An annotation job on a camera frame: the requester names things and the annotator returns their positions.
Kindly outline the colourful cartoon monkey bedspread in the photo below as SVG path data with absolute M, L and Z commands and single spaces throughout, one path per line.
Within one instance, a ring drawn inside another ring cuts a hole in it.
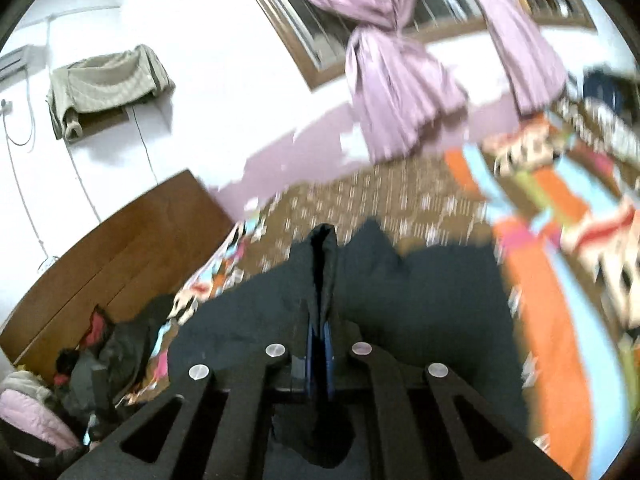
M 530 434 L 572 477 L 600 478 L 639 417 L 639 164 L 617 154 L 611 132 L 541 117 L 439 156 L 287 188 L 186 281 L 126 403 L 168 386 L 171 341 L 206 300 L 285 261 L 318 224 L 346 243 L 372 217 L 402 253 L 494 245 Z

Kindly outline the pink curtain right panel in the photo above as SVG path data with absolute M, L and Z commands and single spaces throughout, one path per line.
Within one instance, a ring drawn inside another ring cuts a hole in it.
M 564 91 L 567 70 L 532 18 L 513 0 L 476 0 L 523 115 L 543 110 Z

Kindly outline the dark green large garment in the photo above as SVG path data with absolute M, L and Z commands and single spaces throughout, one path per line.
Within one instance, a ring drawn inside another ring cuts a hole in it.
M 399 363 L 450 366 L 512 427 L 526 431 L 520 357 L 494 248 L 431 246 L 401 255 L 369 219 L 340 244 L 320 224 L 294 243 L 284 263 L 207 300 L 168 351 L 171 379 L 196 364 L 235 370 L 270 344 L 299 367 L 304 400 L 272 416 L 270 458 L 280 474 L 312 479 L 349 465 L 352 411 L 337 394 L 348 337 Z

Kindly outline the navy blue cap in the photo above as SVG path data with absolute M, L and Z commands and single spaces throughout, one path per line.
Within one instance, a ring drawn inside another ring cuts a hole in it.
M 584 73 L 582 93 L 585 98 L 593 98 L 621 113 L 629 104 L 628 84 L 615 74 L 603 68 L 594 68 Z

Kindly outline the pink curtain panel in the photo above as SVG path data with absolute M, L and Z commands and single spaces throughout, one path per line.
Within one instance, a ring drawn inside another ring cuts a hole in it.
M 374 162 L 409 154 L 424 128 L 466 93 L 420 41 L 404 34 L 416 0 L 308 0 L 357 23 L 345 53 L 352 108 Z
M 532 18 L 513 0 L 476 0 L 523 115 L 543 110 L 564 91 L 567 70 Z

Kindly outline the pink curtain left panel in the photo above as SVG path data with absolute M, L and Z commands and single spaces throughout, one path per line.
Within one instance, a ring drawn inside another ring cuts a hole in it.
M 352 108 L 374 162 L 409 154 L 424 128 L 466 93 L 420 41 L 404 34 L 416 0 L 308 0 L 357 23 L 345 53 Z

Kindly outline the wooden headboard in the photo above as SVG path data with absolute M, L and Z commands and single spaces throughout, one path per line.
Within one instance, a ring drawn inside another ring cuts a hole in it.
M 114 321 L 173 292 L 221 244 L 228 214 L 188 170 L 122 207 L 44 272 L 1 327 L 14 365 L 51 379 L 55 359 L 88 330 L 94 307 Z

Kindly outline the pink padded jacket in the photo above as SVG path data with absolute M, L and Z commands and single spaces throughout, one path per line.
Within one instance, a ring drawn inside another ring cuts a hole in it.
M 84 449 L 55 411 L 52 391 L 28 370 L 1 381 L 1 437 L 19 458 L 35 464 Z

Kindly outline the dark clothes pile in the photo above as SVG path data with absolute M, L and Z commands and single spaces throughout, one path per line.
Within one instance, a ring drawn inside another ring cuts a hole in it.
M 62 419 L 81 439 L 91 416 L 107 425 L 122 420 L 116 404 L 142 381 L 158 332 L 174 306 L 174 296 L 153 298 L 131 320 L 106 323 L 106 334 L 85 349 L 64 349 L 58 362 L 70 371 L 53 387 Z

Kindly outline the wooden framed window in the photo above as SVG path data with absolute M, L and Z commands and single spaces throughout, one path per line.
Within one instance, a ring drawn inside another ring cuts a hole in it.
M 365 44 L 397 50 L 486 29 L 484 0 L 256 0 L 311 89 Z

